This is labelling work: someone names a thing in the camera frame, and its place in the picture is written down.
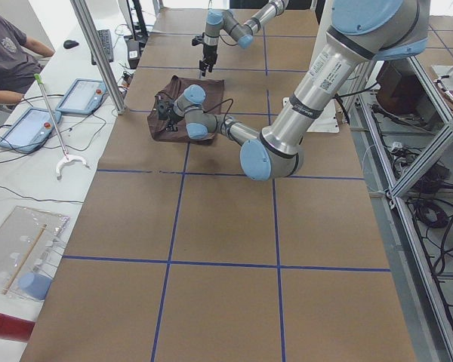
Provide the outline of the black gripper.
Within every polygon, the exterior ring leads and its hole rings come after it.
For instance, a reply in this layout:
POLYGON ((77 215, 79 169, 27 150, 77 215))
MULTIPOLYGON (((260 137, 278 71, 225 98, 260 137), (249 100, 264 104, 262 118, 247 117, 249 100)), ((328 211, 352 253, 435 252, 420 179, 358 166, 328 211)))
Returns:
POLYGON ((200 76, 205 77, 207 68, 208 72, 211 73, 217 62, 218 37, 211 37, 203 32, 201 35, 195 36, 191 43, 192 46, 203 46, 203 57, 199 61, 199 70, 200 76))
POLYGON ((174 102, 167 97, 156 96, 156 111, 160 121, 166 121, 167 132, 178 132, 180 117, 174 112, 174 102))

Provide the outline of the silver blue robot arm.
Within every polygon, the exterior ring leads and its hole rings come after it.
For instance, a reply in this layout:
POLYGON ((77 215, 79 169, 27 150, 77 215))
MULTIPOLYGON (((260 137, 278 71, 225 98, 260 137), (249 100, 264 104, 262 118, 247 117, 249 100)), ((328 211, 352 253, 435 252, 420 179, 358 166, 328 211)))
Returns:
POLYGON ((192 39, 192 46, 202 45, 203 58, 199 61, 201 76, 212 72, 217 62, 217 48, 220 31, 224 30, 242 49, 248 48, 254 40, 254 35, 274 17, 284 13, 289 1, 268 1, 258 12, 239 23, 231 10, 210 9, 205 23, 205 31, 192 39))
POLYGON ((241 146, 244 174, 257 181, 296 173, 304 162, 304 134, 361 63, 398 60, 420 54, 427 46, 429 1, 334 1, 327 43, 270 126, 256 131, 227 115, 208 114, 204 89, 196 84, 161 101, 159 116, 185 121, 191 140, 220 133, 241 146))

